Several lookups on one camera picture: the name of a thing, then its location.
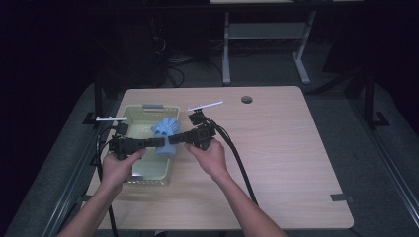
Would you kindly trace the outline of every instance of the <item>blue object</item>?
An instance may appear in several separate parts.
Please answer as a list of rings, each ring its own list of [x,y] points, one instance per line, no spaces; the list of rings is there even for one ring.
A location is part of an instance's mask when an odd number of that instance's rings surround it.
[[[164,146],[156,148],[158,155],[176,155],[177,146],[169,143],[169,136],[178,133],[181,126],[176,118],[164,118],[161,122],[151,127],[155,138],[164,138]]]

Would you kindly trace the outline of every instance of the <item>table top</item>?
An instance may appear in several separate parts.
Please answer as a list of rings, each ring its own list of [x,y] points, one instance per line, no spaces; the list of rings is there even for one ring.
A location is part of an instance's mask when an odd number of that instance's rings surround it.
[[[253,99],[251,104],[241,101]],[[330,160],[298,87],[220,87],[126,91],[126,105],[179,106],[182,131],[193,128],[187,108],[219,100],[204,114],[224,127],[235,144],[260,207],[285,229],[350,228],[354,220]],[[234,156],[225,142],[227,167],[247,193]],[[88,195],[99,186],[95,174]],[[178,146],[168,186],[124,185],[113,202],[120,229],[240,229],[219,187],[183,145]],[[109,217],[100,228],[110,229]]]

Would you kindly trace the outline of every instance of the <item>white bar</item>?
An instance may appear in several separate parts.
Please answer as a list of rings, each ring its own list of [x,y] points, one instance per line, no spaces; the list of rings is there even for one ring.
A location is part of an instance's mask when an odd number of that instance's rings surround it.
[[[195,108],[192,108],[192,109],[190,109],[189,107],[188,107],[188,112],[190,112],[190,111],[194,111],[194,110],[199,110],[199,109],[203,109],[203,108],[207,108],[207,107],[211,107],[211,106],[217,106],[217,105],[221,105],[222,103],[224,103],[224,101],[223,100],[221,100],[221,101],[219,101],[219,102],[216,102],[216,103],[212,103],[212,104],[208,104],[208,105],[199,105],[198,107],[195,107]]]
[[[99,117],[96,117],[96,121],[121,121],[121,120],[127,120],[127,118],[126,117],[123,117],[123,118],[112,118],[112,117],[99,118]]]

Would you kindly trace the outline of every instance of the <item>table leg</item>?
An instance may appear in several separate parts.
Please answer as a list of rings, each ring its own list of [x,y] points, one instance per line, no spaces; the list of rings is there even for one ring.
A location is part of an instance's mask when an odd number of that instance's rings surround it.
[[[299,77],[301,78],[302,83],[309,84],[310,79],[308,77],[307,71],[305,70],[304,64],[302,63],[302,54],[304,53],[305,46],[307,45],[308,37],[310,36],[311,27],[314,22],[316,11],[311,11],[307,23],[305,24],[304,32],[301,38],[301,45],[298,48],[297,52],[293,52],[293,61],[295,62],[296,69],[298,70]]]

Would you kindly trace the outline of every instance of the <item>black cable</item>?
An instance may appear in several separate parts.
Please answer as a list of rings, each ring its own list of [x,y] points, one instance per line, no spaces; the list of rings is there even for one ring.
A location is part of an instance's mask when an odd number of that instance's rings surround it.
[[[243,162],[241,161],[240,155],[238,154],[238,151],[235,148],[233,142],[229,138],[230,136],[225,131],[225,129],[222,128],[221,126],[219,126],[218,124],[216,124],[215,121],[213,121],[213,120],[211,120],[211,119],[209,119],[209,118],[207,118],[205,116],[202,116],[202,117],[205,120],[207,120],[216,129],[216,131],[218,131],[218,133],[221,135],[221,137],[225,140],[225,142],[227,143],[227,145],[230,147],[230,149],[233,152],[234,157],[235,157],[235,159],[237,161],[237,164],[238,164],[238,167],[239,167],[239,169],[241,171],[241,174],[243,176],[243,180],[244,180],[244,183],[246,184],[246,188],[247,188],[247,191],[249,192],[249,196],[253,200],[253,202],[255,202],[255,204],[259,205],[258,204],[258,201],[256,200],[255,194],[253,193],[253,189],[252,189],[252,186],[250,184],[249,177],[247,176],[246,170],[244,169]]]

